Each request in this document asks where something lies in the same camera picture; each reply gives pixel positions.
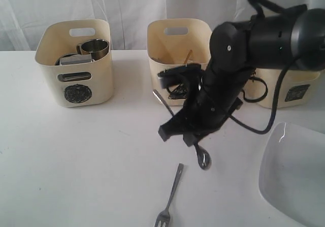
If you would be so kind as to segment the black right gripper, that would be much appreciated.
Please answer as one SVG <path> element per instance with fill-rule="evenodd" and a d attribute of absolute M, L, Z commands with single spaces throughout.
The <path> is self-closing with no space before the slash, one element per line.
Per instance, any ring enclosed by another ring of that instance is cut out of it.
<path fill-rule="evenodd" d="M 243 102 L 238 98 L 241 87 L 227 86 L 215 90 L 201 86 L 195 97 L 186 100 L 183 108 L 158 129 L 166 142 L 171 136 L 183 135 L 186 146 L 193 146 L 197 138 L 218 131 Z"/>

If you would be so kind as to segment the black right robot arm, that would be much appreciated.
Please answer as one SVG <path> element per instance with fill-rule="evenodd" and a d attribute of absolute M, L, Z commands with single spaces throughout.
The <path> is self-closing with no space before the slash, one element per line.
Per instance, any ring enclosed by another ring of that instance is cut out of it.
<path fill-rule="evenodd" d="M 191 146 L 219 130 L 242 102 L 239 93 L 256 69 L 280 70 L 272 103 L 272 127 L 281 83 L 288 70 L 324 69 L 324 9 L 294 7 L 271 17 L 253 16 L 249 21 L 225 22 L 210 38 L 211 58 L 205 69 L 191 63 L 158 73 L 162 88 L 183 84 L 187 93 L 182 109 L 159 127 L 166 141 L 181 135 Z"/>

